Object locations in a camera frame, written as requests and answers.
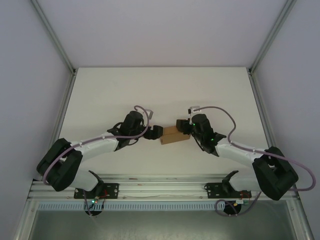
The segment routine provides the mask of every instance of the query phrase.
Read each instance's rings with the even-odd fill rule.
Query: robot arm
[[[101,196],[104,190],[104,182],[94,172],[79,169],[80,164],[98,155],[118,151],[129,146],[132,139],[138,141],[139,138],[128,138],[128,136],[137,136],[143,133],[146,129],[144,117],[146,118],[147,116],[143,116],[138,111],[131,111],[123,122],[117,123],[113,128],[92,140],[69,142],[64,138],[60,138],[52,145],[38,164],[36,170],[44,176],[45,172],[47,172],[50,165],[59,155],[73,146],[72,150],[52,166],[47,173],[46,181],[57,192],[67,187],[74,187],[90,192],[94,196]],[[150,110],[148,117],[149,119],[152,117],[152,111]],[[162,134],[163,128],[154,125],[153,129],[148,126],[142,137],[155,140],[160,138]]]
[[[204,152],[249,167],[247,170],[233,171],[226,176],[222,181],[226,194],[231,195],[232,191],[259,191],[273,200],[279,200],[299,179],[289,162],[255,152],[283,156],[278,148],[272,146],[266,150],[255,149],[249,152],[244,149],[254,148],[233,142],[244,149],[235,147],[229,143],[225,135],[214,132],[205,114],[195,114],[191,120],[178,119],[176,127],[184,134],[191,134]]]

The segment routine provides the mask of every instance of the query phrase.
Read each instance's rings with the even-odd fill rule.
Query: white panel
[[[39,0],[75,67],[250,67],[286,0]]]
[[[313,170],[320,178],[320,1],[297,1],[257,70],[275,138],[283,153]],[[311,178],[303,169],[298,187]],[[320,239],[320,184],[300,192],[314,238]]]
[[[100,135],[141,105],[154,111],[152,124],[164,127],[187,118],[190,106],[216,105],[234,117],[237,142],[266,148],[266,138],[244,67],[80,68],[61,137],[79,141]],[[211,126],[227,134],[233,127],[219,110],[203,111]],[[161,145],[140,139],[133,146],[82,164],[98,174],[228,174],[246,168],[202,152],[194,139]]]
[[[11,240],[70,74],[29,1],[0,1],[0,23],[0,238]]]

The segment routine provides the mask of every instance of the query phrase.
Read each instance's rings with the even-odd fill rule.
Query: white wall
[[[250,67],[286,0],[39,0],[78,67]]]
[[[0,3],[0,233],[13,238],[70,76],[28,0]]]
[[[320,179],[320,1],[295,4],[257,70],[277,144]],[[297,169],[298,187],[311,178]],[[315,239],[320,239],[320,184],[300,196]]]

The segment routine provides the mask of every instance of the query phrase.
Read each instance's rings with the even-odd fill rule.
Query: glass panel
[[[38,211],[30,240],[294,240],[285,201],[239,217],[212,211]]]

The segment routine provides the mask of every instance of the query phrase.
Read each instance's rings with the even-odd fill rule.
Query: small cardboard box
[[[179,132],[176,126],[163,128],[163,135],[160,137],[161,144],[171,144],[190,139],[190,135]]]

